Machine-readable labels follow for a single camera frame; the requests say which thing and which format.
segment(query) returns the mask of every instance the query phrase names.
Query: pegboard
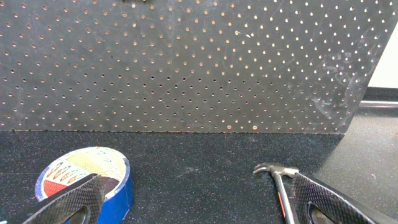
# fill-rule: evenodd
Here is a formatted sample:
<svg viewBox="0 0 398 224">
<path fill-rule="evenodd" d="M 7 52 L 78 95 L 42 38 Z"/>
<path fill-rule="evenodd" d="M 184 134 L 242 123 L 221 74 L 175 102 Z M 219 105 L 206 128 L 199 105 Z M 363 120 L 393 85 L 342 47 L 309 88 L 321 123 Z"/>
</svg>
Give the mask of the pegboard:
<svg viewBox="0 0 398 224">
<path fill-rule="evenodd" d="M 0 0 L 0 129 L 345 133 L 397 6 Z"/>
</svg>

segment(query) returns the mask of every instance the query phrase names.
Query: table surface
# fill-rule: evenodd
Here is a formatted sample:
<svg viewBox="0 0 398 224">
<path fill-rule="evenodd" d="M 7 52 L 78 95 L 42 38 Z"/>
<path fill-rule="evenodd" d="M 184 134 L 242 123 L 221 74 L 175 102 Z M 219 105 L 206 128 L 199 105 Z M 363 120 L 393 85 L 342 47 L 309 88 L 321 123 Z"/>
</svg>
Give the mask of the table surface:
<svg viewBox="0 0 398 224">
<path fill-rule="evenodd" d="M 88 146 L 130 161 L 134 205 L 123 223 L 283 223 L 271 176 L 252 175 L 265 161 L 297 166 L 398 219 L 398 113 L 370 108 L 345 136 L 3 131 L 0 219 L 36 203 L 35 181 L 54 159 Z"/>
</svg>

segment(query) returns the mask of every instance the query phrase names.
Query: gray tabletop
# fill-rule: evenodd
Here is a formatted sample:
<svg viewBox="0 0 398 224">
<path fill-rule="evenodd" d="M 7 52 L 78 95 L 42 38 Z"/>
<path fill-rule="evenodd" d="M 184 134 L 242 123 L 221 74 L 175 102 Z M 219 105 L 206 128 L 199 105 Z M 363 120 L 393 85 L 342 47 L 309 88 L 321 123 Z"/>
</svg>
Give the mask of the gray tabletop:
<svg viewBox="0 0 398 224">
<path fill-rule="evenodd" d="M 398 113 L 367 108 L 345 136 L 3 131 L 0 219 L 36 203 L 35 181 L 54 159 L 87 146 L 130 160 L 134 205 L 124 223 L 283 223 L 274 181 L 252 175 L 265 161 L 297 166 L 398 219 Z"/>
</svg>

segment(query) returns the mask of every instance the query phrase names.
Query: roll of tape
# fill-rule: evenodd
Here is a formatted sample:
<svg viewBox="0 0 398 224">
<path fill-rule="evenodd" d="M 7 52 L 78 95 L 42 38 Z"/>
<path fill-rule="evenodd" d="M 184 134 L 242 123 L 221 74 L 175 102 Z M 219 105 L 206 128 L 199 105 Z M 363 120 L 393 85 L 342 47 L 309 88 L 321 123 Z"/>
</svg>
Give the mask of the roll of tape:
<svg viewBox="0 0 398 224">
<path fill-rule="evenodd" d="M 130 164 L 108 147 L 78 149 L 53 161 L 36 181 L 36 197 L 42 201 L 88 174 L 101 175 L 107 192 L 98 223 L 120 223 L 133 202 Z"/>
</svg>

